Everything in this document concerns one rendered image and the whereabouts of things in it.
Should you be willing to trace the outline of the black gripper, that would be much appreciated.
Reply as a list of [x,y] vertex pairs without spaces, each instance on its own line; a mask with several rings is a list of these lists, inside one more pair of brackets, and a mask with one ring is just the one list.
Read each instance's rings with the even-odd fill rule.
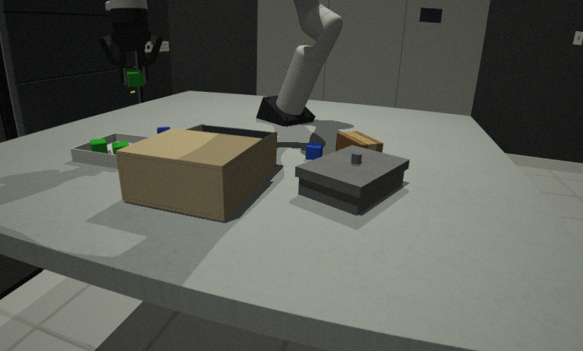
[[[149,80],[148,65],[156,62],[162,45],[162,37],[151,34],[148,27],[147,9],[145,8],[112,8],[112,30],[110,35],[100,38],[99,43],[112,65],[119,67],[120,80],[128,85],[127,69],[125,67],[127,52],[137,51],[143,72],[143,82]],[[144,25],[145,24],[145,25]],[[120,48],[119,60],[116,60],[109,48],[111,39]],[[147,59],[144,46],[151,39],[153,45],[150,57]]]

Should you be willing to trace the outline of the green block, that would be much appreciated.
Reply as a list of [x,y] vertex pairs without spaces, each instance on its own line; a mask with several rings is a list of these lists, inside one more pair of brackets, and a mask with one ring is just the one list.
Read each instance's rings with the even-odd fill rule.
[[128,145],[129,144],[128,144],[127,141],[120,141],[120,142],[114,142],[114,143],[112,143],[112,151],[113,151],[113,154],[116,155],[116,152],[115,152],[116,150],[119,150],[120,148],[126,147]]
[[129,87],[143,87],[143,72],[141,70],[127,71]]
[[108,153],[105,138],[90,140],[91,150],[94,152]]

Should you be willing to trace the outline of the brown cardboard box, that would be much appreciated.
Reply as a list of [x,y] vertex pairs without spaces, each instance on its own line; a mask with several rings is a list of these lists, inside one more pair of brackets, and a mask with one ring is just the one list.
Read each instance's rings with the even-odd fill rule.
[[382,142],[362,134],[359,131],[337,132],[336,151],[351,145],[383,152]]

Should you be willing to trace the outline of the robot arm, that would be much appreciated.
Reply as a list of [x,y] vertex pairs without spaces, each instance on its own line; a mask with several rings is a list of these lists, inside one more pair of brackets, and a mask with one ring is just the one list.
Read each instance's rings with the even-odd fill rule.
[[[314,47],[299,46],[291,61],[276,105],[290,115],[300,115],[309,99],[321,68],[342,30],[342,18],[319,0],[293,0],[301,29],[316,40]],[[145,8],[147,0],[109,0],[112,8]]]

